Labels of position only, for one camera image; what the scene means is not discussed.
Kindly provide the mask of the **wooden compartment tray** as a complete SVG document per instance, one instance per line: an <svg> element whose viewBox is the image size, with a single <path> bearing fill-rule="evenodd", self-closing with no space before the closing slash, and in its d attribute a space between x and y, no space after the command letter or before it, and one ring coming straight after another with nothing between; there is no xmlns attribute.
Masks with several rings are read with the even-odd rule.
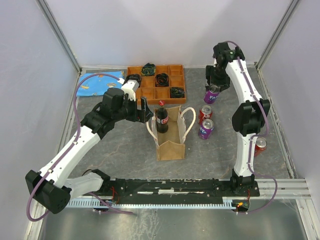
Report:
<svg viewBox="0 0 320 240"><path fill-rule="evenodd" d="M141 85L135 92L138 102L141 101L141 97L146 97L149 105L157 105L160 100L164 100L166 104L184 104L187 100L187 90L183 65L169 64L155 66L154 76L142 76L141 68L143 66L127 67L127 75L139 74L142 77ZM156 87L156 75L160 73L166 73L168 75L169 86ZM183 88L185 92L184 98L171 98L171 87Z"/></svg>

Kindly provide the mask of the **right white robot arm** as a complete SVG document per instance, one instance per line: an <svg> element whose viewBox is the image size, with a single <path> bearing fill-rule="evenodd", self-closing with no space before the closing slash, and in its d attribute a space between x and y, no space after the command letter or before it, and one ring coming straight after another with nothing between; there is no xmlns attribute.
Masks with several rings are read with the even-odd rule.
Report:
<svg viewBox="0 0 320 240"><path fill-rule="evenodd" d="M254 153L256 141L263 127L268 128L271 103L259 94L247 70L245 55L230 41L213 47L214 63L205 68L205 101L214 101L219 93L233 86L239 106L231 118L237 134L236 162L232 169L229 189L236 196L255 186Z"/></svg>

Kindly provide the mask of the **red cola can right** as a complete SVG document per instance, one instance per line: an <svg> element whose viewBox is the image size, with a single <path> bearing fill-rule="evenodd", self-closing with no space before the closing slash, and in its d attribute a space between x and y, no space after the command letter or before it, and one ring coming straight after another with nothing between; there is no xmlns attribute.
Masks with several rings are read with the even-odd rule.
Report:
<svg viewBox="0 0 320 240"><path fill-rule="evenodd" d="M255 142L254 157L257 157L267 149L268 142L264 137L258 137Z"/></svg>

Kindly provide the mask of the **red cola can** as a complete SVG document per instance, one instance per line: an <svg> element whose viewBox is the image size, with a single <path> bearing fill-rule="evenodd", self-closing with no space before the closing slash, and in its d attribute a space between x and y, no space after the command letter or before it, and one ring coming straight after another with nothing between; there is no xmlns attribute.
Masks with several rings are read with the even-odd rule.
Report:
<svg viewBox="0 0 320 240"><path fill-rule="evenodd" d="M213 114L213 110L209 105L203 105L199 109L198 113L198 123L201 124L203 120L210 119Z"/></svg>
<svg viewBox="0 0 320 240"><path fill-rule="evenodd" d="M268 142L264 137L258 137L255 142L254 157L257 157L267 149Z"/></svg>

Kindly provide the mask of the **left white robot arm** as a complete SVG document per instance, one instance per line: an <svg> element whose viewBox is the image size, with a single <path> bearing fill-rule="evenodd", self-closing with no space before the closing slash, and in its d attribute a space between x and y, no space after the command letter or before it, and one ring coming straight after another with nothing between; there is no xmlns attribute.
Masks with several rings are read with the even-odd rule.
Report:
<svg viewBox="0 0 320 240"><path fill-rule="evenodd" d="M30 170L26 184L30 199L36 200L47 211L58 214L73 198L97 192L106 195L111 189L110 176L99 169L81 177L69 175L86 153L122 120L147 123L153 116L146 97L140 102L129 98L121 89L108 89L102 101L93 107L77 124L77 131L64 148L39 171Z"/></svg>

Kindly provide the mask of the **rolled dark belt centre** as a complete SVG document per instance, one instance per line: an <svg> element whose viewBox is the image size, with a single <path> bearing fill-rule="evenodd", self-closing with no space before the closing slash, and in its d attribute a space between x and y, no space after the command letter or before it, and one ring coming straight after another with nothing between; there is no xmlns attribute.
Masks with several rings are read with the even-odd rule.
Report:
<svg viewBox="0 0 320 240"><path fill-rule="evenodd" d="M168 87L169 86L169 76L166 73L159 73L155 76L155 86L156 87Z"/></svg>

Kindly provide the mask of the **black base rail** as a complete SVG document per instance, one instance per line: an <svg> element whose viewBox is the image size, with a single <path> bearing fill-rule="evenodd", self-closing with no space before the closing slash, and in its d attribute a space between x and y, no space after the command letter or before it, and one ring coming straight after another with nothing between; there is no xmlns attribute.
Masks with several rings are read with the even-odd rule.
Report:
<svg viewBox="0 0 320 240"><path fill-rule="evenodd" d="M99 169L84 172L102 177L99 197L111 197L116 204L221 204L223 197L259 197L257 181L237 185L230 180L209 179L125 179L111 177Z"/></svg>

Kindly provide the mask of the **red cola can middle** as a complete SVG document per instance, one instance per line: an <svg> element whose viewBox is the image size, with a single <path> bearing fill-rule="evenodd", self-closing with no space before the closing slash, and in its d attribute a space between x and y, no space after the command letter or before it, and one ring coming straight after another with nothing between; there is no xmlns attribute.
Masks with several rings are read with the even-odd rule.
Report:
<svg viewBox="0 0 320 240"><path fill-rule="evenodd" d="M198 113L198 123L201 124L203 120L210 119L213 114L213 110L209 105L203 105L199 109Z"/></svg>

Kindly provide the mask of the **blue patterned cloth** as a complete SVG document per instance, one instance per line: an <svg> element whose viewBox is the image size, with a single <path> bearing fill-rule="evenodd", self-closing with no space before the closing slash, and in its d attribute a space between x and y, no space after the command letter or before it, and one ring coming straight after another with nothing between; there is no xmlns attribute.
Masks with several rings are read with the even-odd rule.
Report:
<svg viewBox="0 0 320 240"><path fill-rule="evenodd" d="M122 81L117 79L105 76L105 75L96 75L86 81L84 81L79 87L76 96L77 97L95 97L103 96L104 93L110 88L120 89L123 85Z"/></svg>

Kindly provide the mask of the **glass cola bottle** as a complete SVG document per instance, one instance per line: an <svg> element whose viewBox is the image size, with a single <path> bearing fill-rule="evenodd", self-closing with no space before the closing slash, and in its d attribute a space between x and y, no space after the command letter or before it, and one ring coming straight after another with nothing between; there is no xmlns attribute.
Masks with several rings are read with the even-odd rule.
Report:
<svg viewBox="0 0 320 240"><path fill-rule="evenodd" d="M156 111L156 129L159 133L164 134L168 131L168 121L169 121L169 115L168 111L165 107L165 101L160 100L158 102L159 108Z"/></svg>

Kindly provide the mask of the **rolled dark belt top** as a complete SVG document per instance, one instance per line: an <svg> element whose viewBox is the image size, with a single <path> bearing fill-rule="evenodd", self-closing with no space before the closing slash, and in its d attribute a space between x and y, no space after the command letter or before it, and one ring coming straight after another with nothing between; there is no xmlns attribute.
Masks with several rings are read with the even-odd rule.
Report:
<svg viewBox="0 0 320 240"><path fill-rule="evenodd" d="M153 63L146 63L141 68L141 76L142 77L151 77L154 76L156 72L156 65Z"/></svg>

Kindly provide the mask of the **rolled dark belt left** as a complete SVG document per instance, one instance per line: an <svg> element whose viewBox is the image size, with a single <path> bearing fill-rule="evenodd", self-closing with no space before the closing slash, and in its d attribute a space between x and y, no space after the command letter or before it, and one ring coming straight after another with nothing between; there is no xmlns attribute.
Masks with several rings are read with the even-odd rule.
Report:
<svg viewBox="0 0 320 240"><path fill-rule="evenodd" d="M129 75L127 75L125 80L127 82L130 80L137 81L139 87L141 86L141 83L142 83L142 77L139 74L129 74Z"/></svg>

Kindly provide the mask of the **burlap canvas watermelon bag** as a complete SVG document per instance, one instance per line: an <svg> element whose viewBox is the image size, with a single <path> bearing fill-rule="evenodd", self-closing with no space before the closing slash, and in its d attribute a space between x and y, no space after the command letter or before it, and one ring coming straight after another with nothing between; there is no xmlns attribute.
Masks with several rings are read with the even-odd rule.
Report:
<svg viewBox="0 0 320 240"><path fill-rule="evenodd" d="M155 142L155 152L157 161L174 161L185 158L185 141L188 133L196 121L196 111L192 107L181 110L180 106L167 109L168 131L160 133L157 131L156 117L153 116L147 123L146 129ZM186 125L184 115L192 113L192 121Z"/></svg>

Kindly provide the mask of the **purple fanta can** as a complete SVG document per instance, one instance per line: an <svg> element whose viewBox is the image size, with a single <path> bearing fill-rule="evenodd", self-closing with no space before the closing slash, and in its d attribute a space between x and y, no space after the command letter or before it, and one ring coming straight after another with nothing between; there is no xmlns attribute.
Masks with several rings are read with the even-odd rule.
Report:
<svg viewBox="0 0 320 240"><path fill-rule="evenodd" d="M199 126L198 136L201 139L207 140L210 137L213 130L214 122L209 118L204 119Z"/></svg>
<svg viewBox="0 0 320 240"><path fill-rule="evenodd" d="M213 104L220 94L220 93L213 93L212 92L213 86L216 86L216 85L210 85L210 90L206 90L204 98L203 98L204 102L209 105Z"/></svg>

